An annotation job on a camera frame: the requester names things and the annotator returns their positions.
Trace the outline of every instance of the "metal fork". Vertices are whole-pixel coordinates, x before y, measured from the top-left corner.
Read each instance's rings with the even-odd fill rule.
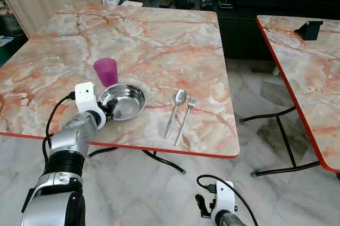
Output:
[[[183,130],[184,130],[186,121],[187,121],[187,119],[188,119],[188,117],[189,117],[190,110],[191,110],[192,108],[195,107],[195,101],[196,101],[195,95],[194,95],[194,96],[191,96],[191,97],[189,98],[189,100],[188,100],[188,110],[186,111],[186,114],[185,114],[184,120],[183,120],[183,122],[182,122],[180,131],[179,131],[179,133],[177,134],[177,137],[176,137],[174,146],[178,146],[178,145],[179,145],[179,142],[180,142],[180,139],[181,139],[181,136],[182,136],[182,133],[183,133]]]

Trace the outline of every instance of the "spoon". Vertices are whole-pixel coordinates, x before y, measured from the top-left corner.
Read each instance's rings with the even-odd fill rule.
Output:
[[[171,130],[171,126],[172,126],[172,123],[174,122],[174,118],[175,118],[175,114],[177,112],[177,107],[180,105],[180,104],[183,104],[185,99],[186,99],[186,92],[184,89],[179,89],[178,91],[175,92],[174,94],[174,103],[175,103],[175,107],[172,111],[172,114],[170,116],[170,119],[168,121],[168,125],[166,126],[166,130],[165,130],[165,133],[164,133],[164,137],[167,138],[169,136],[169,133],[170,133],[170,130]]]

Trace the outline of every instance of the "marble tabletop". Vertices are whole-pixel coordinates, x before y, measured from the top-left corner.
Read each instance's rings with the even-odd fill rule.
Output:
[[[340,172],[340,21],[323,20],[316,41],[296,33],[311,18],[258,16],[321,165]]]
[[[239,154],[231,94],[214,12],[94,4],[66,5],[0,69],[0,132],[44,136],[55,104],[91,81],[105,89],[93,63],[117,61],[118,81],[146,95],[141,114],[107,122],[95,145],[233,158]],[[177,89],[196,95],[183,139],[173,145],[186,105],[178,108],[172,132],[164,131]],[[74,101],[57,110],[50,132],[77,114]]]

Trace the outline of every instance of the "marble floor tile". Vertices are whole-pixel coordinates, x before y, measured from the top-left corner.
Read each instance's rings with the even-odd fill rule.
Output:
[[[157,153],[186,169],[182,175],[140,150],[117,149],[87,159],[84,164],[84,197],[87,225],[210,226],[202,219],[194,199],[200,193],[206,204],[213,195],[196,184],[201,174],[230,180],[253,209],[261,226],[338,226],[340,182],[320,166],[293,173],[253,178],[255,170],[289,165],[276,121],[258,119],[239,123],[241,117],[278,112],[289,107],[280,76],[270,74],[270,64],[227,60],[229,84],[240,140],[240,155],[232,160]],[[300,163],[316,160],[296,112],[282,117]],[[90,152],[99,149],[90,146]],[[0,136],[0,220],[19,225],[27,190],[44,167],[41,140]],[[246,208],[236,198],[238,216],[253,225]]]

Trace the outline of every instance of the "stainless steel bowl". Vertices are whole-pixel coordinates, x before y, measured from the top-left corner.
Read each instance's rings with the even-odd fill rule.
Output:
[[[125,121],[137,116],[145,106],[144,93],[130,83],[116,83],[105,89],[99,96],[99,101],[106,105],[112,99],[117,99],[113,110],[114,121]]]

